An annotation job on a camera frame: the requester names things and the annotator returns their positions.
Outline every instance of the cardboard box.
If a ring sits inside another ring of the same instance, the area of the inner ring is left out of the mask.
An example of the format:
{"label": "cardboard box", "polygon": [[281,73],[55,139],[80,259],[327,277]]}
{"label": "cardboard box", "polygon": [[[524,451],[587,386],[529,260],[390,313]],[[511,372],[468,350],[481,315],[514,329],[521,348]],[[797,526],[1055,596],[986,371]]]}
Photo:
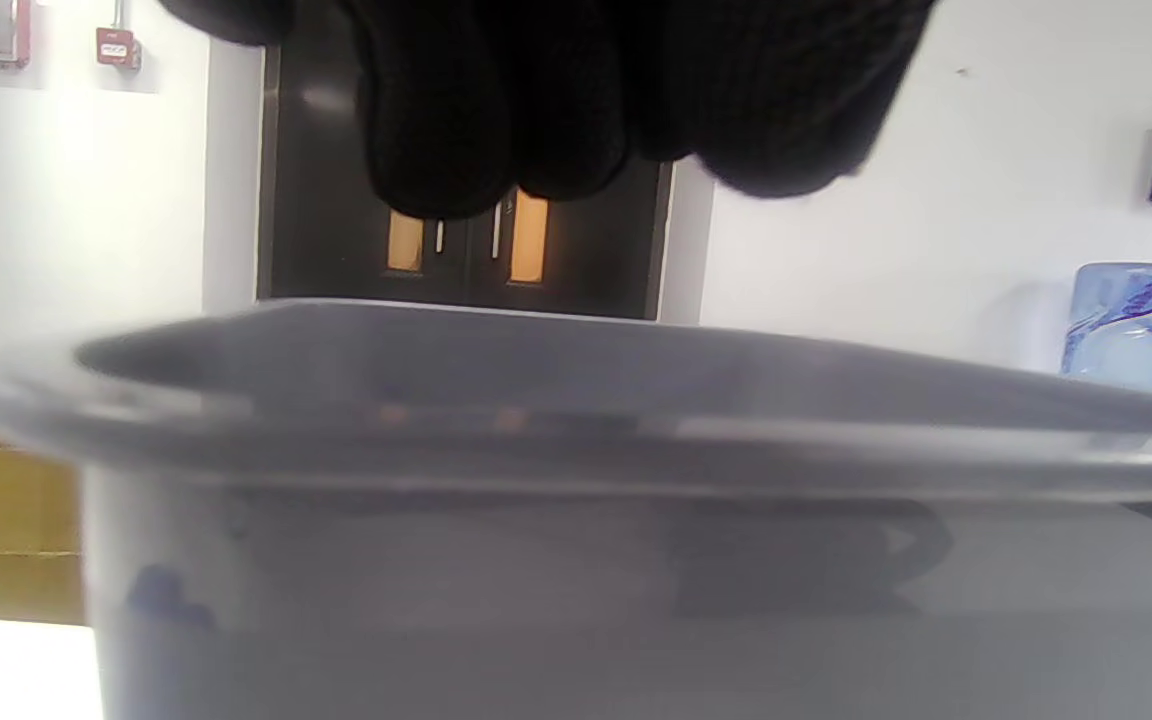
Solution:
{"label": "cardboard box", "polygon": [[0,619],[83,623],[77,475],[0,444]]}

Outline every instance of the translucent plastic bin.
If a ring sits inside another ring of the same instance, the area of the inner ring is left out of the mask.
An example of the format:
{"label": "translucent plastic bin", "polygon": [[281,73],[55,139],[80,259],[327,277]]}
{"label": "translucent plastic bin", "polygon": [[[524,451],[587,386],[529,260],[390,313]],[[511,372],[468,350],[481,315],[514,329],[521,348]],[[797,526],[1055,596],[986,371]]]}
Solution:
{"label": "translucent plastic bin", "polygon": [[5,353],[0,434],[109,720],[1152,717],[1143,393],[302,301]]}

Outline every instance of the gloved hand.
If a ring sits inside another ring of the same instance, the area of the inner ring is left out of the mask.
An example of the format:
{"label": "gloved hand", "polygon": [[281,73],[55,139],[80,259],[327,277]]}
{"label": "gloved hand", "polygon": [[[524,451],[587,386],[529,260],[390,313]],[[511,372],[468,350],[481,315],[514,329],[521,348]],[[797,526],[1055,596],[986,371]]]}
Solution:
{"label": "gloved hand", "polygon": [[276,45],[296,5],[338,1],[364,70],[381,199],[467,218],[515,184],[575,200],[631,152],[692,152],[786,197],[858,168],[933,0],[162,0],[228,41]]}

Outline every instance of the dark door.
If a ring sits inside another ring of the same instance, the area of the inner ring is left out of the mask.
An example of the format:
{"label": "dark door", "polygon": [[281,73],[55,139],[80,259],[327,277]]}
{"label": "dark door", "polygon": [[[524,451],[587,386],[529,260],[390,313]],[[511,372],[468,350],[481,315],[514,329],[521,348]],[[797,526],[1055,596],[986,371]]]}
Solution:
{"label": "dark door", "polygon": [[668,168],[632,161],[576,202],[513,192],[470,228],[470,302],[545,313],[655,318]]}
{"label": "dark door", "polygon": [[397,215],[366,174],[347,28],[336,3],[298,3],[291,37],[266,55],[257,296],[654,318],[668,191],[659,165],[632,162],[589,200],[513,195],[499,218],[463,222]]}
{"label": "dark door", "polygon": [[276,92],[262,159],[260,297],[467,301],[468,223],[420,223],[371,190],[356,113],[361,70],[334,3],[302,3],[268,54]]}

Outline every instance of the blue water bottle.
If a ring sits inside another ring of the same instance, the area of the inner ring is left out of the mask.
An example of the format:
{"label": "blue water bottle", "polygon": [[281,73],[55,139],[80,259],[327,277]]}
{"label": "blue water bottle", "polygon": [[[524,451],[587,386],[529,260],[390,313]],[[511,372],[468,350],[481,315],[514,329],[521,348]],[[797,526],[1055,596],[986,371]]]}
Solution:
{"label": "blue water bottle", "polygon": [[1152,389],[1152,263],[1078,270],[1061,373]]}

